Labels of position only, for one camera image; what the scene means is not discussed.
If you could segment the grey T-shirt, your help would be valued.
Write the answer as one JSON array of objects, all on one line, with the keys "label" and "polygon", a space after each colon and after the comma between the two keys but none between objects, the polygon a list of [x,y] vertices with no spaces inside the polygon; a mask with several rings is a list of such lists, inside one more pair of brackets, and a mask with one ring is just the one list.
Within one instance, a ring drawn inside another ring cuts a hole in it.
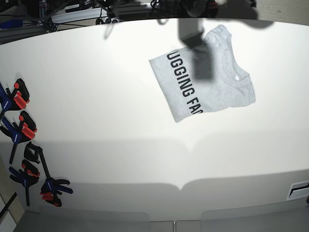
[{"label": "grey T-shirt", "polygon": [[201,43],[149,63],[175,122],[255,103],[250,75],[237,64],[232,35],[223,25],[210,30]]}]

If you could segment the long black bar clamp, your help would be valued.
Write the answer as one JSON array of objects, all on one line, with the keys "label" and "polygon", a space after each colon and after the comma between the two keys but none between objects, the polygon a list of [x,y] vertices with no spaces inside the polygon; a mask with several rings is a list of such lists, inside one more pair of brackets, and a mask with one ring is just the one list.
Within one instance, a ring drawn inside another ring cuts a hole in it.
[{"label": "long black bar clamp", "polygon": [[43,149],[32,142],[29,142],[26,145],[24,158],[28,161],[41,164],[43,167],[46,178],[40,191],[42,199],[55,207],[61,207],[62,201],[59,198],[59,195],[62,195],[63,192],[73,194],[73,190],[68,187],[70,181],[66,179],[54,179],[51,177],[43,154]]}]

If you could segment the blue red clamp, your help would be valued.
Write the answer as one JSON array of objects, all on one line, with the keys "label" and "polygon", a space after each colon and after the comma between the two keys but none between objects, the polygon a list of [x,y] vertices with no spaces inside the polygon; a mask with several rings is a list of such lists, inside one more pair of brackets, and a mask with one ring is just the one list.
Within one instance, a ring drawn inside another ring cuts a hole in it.
[{"label": "blue red clamp", "polygon": [[13,142],[13,148],[11,151],[9,163],[12,164],[14,161],[17,146],[20,143],[29,142],[35,137],[37,132],[36,123],[26,111],[21,111],[19,115],[19,124],[15,122],[11,123],[5,116],[1,119],[3,126],[0,130]]},{"label": "blue red clamp", "polygon": [[19,78],[14,83],[14,89],[11,92],[9,88],[4,89],[0,85],[0,117],[2,118],[8,111],[20,111],[26,108],[29,103],[29,91],[23,79]]}]

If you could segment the top blue red clamp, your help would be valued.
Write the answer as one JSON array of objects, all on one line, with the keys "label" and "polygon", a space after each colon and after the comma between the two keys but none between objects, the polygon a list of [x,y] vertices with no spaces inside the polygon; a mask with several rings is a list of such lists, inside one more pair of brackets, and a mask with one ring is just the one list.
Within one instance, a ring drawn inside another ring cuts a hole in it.
[{"label": "top blue red clamp", "polygon": [[2,118],[8,111],[20,111],[26,108],[29,103],[29,91],[23,79],[19,78],[14,83],[14,89],[11,92],[9,88],[4,89],[0,85],[0,117]]}]

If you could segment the lower left blue clamp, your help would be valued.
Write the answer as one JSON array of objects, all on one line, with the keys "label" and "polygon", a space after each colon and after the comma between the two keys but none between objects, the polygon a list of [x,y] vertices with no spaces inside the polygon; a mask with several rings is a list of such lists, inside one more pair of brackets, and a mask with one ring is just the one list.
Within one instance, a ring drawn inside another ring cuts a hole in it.
[{"label": "lower left blue clamp", "polygon": [[10,178],[25,188],[26,205],[30,206],[29,188],[38,182],[40,172],[27,159],[22,160],[21,167],[23,170],[19,169],[18,171],[13,167],[9,167]]}]

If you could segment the black strip at corner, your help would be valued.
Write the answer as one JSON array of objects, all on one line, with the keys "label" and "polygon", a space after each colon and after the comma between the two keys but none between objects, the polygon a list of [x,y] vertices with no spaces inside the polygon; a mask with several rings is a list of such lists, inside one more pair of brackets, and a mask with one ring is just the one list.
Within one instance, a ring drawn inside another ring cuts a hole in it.
[{"label": "black strip at corner", "polygon": [[4,216],[4,214],[6,213],[6,211],[8,210],[8,208],[10,207],[10,205],[12,204],[12,202],[15,200],[15,198],[17,197],[17,193],[15,192],[11,198],[9,199],[9,201],[5,204],[5,206],[3,207],[3,209],[0,212],[0,219]]}]

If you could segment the white floor vent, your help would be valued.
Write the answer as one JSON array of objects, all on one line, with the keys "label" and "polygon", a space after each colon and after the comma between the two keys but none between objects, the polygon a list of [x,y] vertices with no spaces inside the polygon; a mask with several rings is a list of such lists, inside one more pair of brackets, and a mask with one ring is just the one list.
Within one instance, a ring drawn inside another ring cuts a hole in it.
[{"label": "white floor vent", "polygon": [[309,181],[303,181],[291,184],[286,200],[297,200],[309,195]]}]

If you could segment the aluminium rail frame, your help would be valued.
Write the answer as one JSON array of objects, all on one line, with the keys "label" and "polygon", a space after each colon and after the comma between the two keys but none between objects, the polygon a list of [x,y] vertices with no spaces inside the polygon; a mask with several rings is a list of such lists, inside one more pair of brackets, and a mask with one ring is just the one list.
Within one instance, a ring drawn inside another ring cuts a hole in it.
[{"label": "aluminium rail frame", "polygon": [[[135,20],[139,16],[147,18],[151,11],[150,3],[134,2],[118,5],[107,13],[101,8],[92,8],[70,13],[58,14],[52,17],[52,22],[60,26],[60,30],[73,29],[82,26],[91,26],[100,18],[104,22]],[[6,44],[25,38],[43,35],[51,31],[42,23],[25,23],[22,27],[0,30],[0,43]]]}]

